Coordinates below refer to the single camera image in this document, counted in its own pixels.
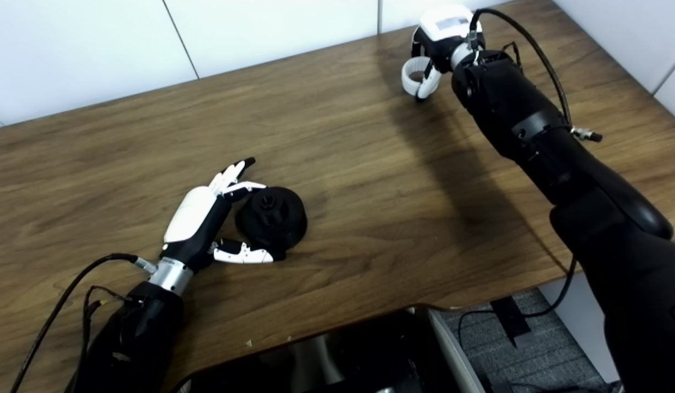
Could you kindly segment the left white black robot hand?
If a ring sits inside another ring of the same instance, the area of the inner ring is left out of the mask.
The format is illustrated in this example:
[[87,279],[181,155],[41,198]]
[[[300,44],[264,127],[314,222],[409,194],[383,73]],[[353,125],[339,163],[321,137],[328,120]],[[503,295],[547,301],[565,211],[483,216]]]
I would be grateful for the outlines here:
[[164,234],[160,261],[149,268],[150,283],[182,296],[191,278],[212,262],[250,265],[285,260],[284,251],[217,238],[232,204],[266,189],[258,182],[240,181],[255,161],[250,157],[235,162],[218,172],[208,186],[195,187],[185,195]]

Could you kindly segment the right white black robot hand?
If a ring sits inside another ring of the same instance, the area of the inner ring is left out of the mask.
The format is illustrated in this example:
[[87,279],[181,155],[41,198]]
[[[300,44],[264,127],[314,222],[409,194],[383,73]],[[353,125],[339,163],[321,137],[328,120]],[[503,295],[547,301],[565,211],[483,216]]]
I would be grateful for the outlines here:
[[474,13],[450,3],[423,13],[411,38],[411,58],[402,66],[401,82],[417,102],[427,100],[441,77],[451,74],[465,57],[483,50],[484,33]]

